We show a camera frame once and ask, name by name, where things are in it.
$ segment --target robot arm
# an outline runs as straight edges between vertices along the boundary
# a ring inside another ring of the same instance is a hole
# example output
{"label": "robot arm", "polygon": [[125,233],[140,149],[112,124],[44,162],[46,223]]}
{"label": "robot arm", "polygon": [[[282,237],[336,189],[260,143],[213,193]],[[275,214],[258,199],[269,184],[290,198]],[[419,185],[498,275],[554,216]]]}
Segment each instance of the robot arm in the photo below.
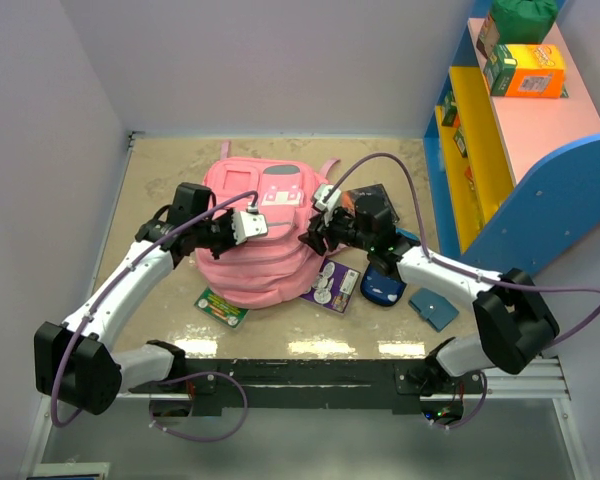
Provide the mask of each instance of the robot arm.
{"label": "robot arm", "polygon": [[[168,343],[150,341],[139,349],[119,354],[111,354],[111,350],[149,292],[195,248],[209,248],[218,258],[249,238],[267,234],[263,215],[250,208],[247,212],[229,209],[174,235],[133,266],[132,262],[155,241],[207,211],[212,196],[207,187],[180,184],[173,203],[142,225],[124,260],[98,291],[61,325],[46,322],[38,329],[34,337],[38,391],[51,394],[60,359],[85,316],[89,323],[81,332],[62,375],[60,400],[97,415],[109,407],[119,391],[177,376],[184,368],[184,351]],[[165,211],[166,220],[160,220]],[[125,270],[130,271],[120,280],[118,277]],[[97,310],[89,313],[103,293],[106,296]]]}
{"label": "robot arm", "polygon": [[[493,366],[518,374],[558,335],[558,324],[539,293],[493,286],[533,285],[528,274],[481,270],[430,252],[396,231],[380,197],[359,198],[352,215],[340,206],[339,190],[328,195],[332,188],[321,185],[316,191],[318,214],[302,242],[320,255],[340,243],[365,250],[384,275],[428,288],[475,314],[478,334],[443,342],[427,356],[425,368],[413,373],[413,380],[435,391],[451,378]],[[478,280],[448,266],[470,271]]]}

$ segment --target green bag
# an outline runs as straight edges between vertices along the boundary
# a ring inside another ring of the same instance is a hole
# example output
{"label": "green bag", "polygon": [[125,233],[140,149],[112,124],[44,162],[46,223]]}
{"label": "green bag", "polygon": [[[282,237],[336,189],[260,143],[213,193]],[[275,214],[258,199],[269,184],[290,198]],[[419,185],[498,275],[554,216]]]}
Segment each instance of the green bag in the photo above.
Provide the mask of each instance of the green bag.
{"label": "green bag", "polygon": [[493,0],[476,46],[489,57],[499,43],[542,43],[557,16],[555,0]]}

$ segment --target beige table surface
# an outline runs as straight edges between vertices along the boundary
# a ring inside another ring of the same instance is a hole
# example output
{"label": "beige table surface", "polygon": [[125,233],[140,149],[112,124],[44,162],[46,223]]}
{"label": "beige table surface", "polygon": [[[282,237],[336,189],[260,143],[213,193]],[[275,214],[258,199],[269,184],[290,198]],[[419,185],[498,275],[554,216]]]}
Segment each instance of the beige table surface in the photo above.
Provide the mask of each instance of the beige table surface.
{"label": "beige table surface", "polygon": [[[219,158],[219,138],[139,138],[107,239],[97,278],[99,286],[120,263],[144,222],[170,203],[183,181],[202,182]],[[414,176],[430,246],[438,241],[424,150],[420,140],[370,138],[233,139],[231,154],[297,160],[319,168],[330,157],[341,163],[329,175],[336,180],[356,160],[375,151],[397,154]],[[408,184],[390,160],[374,160],[358,169],[345,188],[383,183],[400,216],[399,226],[417,232]],[[360,270],[365,254],[348,249],[335,260]],[[206,282],[193,260],[184,260],[147,297],[122,331],[116,351],[137,348],[147,340],[174,343],[190,357],[217,358],[413,358],[421,357],[449,336],[476,331],[472,315],[460,315],[442,333],[435,332],[408,305],[417,290],[411,285],[394,307],[367,301],[356,289],[343,316],[295,299],[275,307],[252,310],[236,330],[207,317],[194,306]]]}

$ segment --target shelf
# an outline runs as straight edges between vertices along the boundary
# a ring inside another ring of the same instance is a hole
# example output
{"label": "shelf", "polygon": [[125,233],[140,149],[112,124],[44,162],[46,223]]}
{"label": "shelf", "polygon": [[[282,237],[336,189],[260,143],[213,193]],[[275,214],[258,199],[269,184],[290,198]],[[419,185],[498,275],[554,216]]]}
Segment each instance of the shelf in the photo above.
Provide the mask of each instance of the shelf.
{"label": "shelf", "polygon": [[427,160],[440,253],[449,258],[458,259],[460,257],[458,235],[453,220],[447,175],[444,169],[440,168],[442,152],[440,151],[440,139],[437,136],[424,137],[424,153]]}
{"label": "shelf", "polygon": [[442,107],[436,107],[436,121],[440,133],[440,145],[447,172],[447,183],[451,194],[451,205],[460,253],[464,253],[480,233],[482,216],[478,207],[475,193],[469,187],[469,180],[464,172],[469,161],[463,158],[453,141],[455,128],[443,127]]}
{"label": "shelf", "polygon": [[[480,71],[487,62],[476,49],[483,20],[469,19],[469,33]],[[564,58],[567,66],[565,86],[569,98],[488,96],[514,185],[522,180],[536,162],[557,148],[600,133],[600,116],[556,25],[544,43],[556,45]]]}
{"label": "shelf", "polygon": [[451,67],[449,74],[464,130],[478,205],[486,224],[513,190],[509,165],[482,72],[478,67]]}

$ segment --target pink backpack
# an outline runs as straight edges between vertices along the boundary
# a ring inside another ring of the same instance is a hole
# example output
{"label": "pink backpack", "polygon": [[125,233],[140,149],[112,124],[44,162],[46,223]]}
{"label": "pink backpack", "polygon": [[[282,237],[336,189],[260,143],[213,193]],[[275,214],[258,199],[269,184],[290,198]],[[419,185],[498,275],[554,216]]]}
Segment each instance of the pink backpack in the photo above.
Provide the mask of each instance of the pink backpack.
{"label": "pink backpack", "polygon": [[[228,144],[223,145],[224,152]],[[204,184],[218,203],[246,190],[257,190],[260,213],[267,219],[266,237],[251,239],[223,253],[218,260],[206,249],[196,250],[197,266],[209,287],[229,303],[243,308],[264,308],[306,292],[315,280],[323,258],[298,235],[306,232],[315,213],[311,197],[338,160],[320,170],[300,162],[229,157],[216,162]],[[245,209],[250,199],[234,204]]]}

